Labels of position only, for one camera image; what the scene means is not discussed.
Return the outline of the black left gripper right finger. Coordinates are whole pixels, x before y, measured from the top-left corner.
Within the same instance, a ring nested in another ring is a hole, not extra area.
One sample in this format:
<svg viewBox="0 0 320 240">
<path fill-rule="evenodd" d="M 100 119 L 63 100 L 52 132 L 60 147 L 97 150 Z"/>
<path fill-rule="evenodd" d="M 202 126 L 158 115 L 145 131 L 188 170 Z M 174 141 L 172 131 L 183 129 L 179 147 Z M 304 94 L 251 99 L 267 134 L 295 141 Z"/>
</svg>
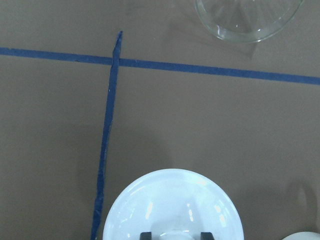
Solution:
<svg viewBox="0 0 320 240">
<path fill-rule="evenodd" d="M 214 236 L 211 232 L 201 232 L 200 240 L 214 240 Z"/>
</svg>

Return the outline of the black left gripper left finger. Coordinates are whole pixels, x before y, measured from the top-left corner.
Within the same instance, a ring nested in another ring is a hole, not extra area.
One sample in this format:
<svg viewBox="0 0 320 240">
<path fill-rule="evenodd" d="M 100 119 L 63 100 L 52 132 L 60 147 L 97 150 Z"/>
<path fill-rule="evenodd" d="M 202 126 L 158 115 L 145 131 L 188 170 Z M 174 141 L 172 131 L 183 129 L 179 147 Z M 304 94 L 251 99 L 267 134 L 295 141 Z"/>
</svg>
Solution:
<svg viewBox="0 0 320 240">
<path fill-rule="evenodd" d="M 139 240 L 152 240 L 152 232 L 142 232 L 139 235 Z"/>
</svg>

